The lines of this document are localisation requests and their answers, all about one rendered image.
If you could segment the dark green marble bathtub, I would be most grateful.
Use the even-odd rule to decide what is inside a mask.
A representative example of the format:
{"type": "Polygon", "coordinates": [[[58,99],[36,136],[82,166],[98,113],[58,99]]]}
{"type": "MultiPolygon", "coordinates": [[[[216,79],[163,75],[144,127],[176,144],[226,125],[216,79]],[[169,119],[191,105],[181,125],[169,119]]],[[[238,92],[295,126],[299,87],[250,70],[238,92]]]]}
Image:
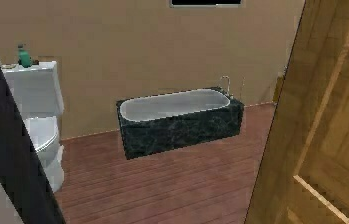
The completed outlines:
{"type": "Polygon", "coordinates": [[[238,135],[244,104],[208,87],[123,99],[116,110],[125,157],[135,159],[238,135]]]}

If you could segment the silver bathtub faucet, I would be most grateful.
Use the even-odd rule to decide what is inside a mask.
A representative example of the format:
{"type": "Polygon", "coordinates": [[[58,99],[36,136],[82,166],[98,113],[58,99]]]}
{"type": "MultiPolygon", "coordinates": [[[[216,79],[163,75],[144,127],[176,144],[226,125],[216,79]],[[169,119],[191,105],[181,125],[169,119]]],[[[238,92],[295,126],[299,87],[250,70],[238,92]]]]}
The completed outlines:
{"type": "Polygon", "coordinates": [[[231,84],[231,80],[230,77],[227,75],[222,75],[220,77],[219,80],[219,87],[221,88],[221,90],[228,96],[230,97],[230,84],[231,84]]]}

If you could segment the dark window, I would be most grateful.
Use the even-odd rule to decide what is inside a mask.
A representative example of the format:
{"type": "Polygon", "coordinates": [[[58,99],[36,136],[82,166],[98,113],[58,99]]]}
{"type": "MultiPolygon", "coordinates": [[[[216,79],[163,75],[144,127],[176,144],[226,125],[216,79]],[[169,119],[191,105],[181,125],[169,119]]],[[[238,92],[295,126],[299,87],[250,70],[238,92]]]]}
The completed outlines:
{"type": "Polygon", "coordinates": [[[170,7],[230,7],[239,6],[243,0],[169,0],[170,7]]]}

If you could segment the white toilet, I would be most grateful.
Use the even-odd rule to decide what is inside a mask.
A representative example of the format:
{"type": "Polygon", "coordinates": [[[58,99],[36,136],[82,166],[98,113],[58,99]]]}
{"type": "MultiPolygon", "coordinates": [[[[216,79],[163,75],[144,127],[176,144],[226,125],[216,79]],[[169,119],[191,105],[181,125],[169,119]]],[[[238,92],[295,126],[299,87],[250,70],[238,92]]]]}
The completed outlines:
{"type": "Polygon", "coordinates": [[[53,192],[64,182],[58,118],[64,102],[56,61],[30,67],[3,65],[2,72],[22,116],[31,142],[53,192]]]}

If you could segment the wooden room door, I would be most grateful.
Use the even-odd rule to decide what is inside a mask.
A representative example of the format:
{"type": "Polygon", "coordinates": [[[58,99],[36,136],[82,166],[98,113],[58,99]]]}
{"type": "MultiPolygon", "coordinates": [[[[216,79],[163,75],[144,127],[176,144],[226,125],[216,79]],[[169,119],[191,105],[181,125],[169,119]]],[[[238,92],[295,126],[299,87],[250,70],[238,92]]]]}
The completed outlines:
{"type": "Polygon", "coordinates": [[[349,224],[349,0],[305,0],[244,224],[349,224]]]}

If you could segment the green soap bottle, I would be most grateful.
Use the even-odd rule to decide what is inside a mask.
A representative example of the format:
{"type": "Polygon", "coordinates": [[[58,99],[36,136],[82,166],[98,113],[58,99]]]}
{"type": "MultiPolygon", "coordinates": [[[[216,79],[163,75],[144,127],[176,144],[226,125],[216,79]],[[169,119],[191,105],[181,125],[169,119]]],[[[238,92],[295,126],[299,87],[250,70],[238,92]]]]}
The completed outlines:
{"type": "Polygon", "coordinates": [[[18,63],[24,68],[32,66],[32,59],[28,51],[25,49],[23,44],[18,45],[18,63]]]}

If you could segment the black door frame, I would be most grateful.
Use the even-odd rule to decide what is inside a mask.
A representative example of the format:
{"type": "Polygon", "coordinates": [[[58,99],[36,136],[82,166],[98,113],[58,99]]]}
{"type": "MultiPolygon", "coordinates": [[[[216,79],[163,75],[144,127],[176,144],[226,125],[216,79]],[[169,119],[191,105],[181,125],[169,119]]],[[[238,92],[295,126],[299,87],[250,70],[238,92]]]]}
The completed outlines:
{"type": "Polygon", "coordinates": [[[0,184],[23,224],[67,224],[1,67],[0,184]]]}

